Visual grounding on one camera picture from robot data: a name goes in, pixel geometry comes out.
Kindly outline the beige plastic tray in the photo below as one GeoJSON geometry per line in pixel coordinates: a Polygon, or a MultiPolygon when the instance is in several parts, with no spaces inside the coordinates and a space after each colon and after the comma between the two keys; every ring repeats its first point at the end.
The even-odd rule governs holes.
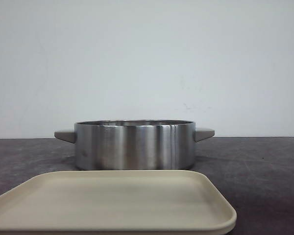
{"type": "Polygon", "coordinates": [[[188,170],[57,171],[0,195],[0,234],[224,235],[237,213],[188,170]]]}

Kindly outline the stainless steel steamer pot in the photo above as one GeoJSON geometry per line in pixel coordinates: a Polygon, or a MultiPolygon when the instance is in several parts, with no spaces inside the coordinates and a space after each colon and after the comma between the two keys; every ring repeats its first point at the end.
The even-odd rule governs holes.
{"type": "Polygon", "coordinates": [[[196,143],[214,134],[194,121],[143,119],[77,122],[54,136],[74,144],[83,170],[171,170],[191,167],[196,143]]]}

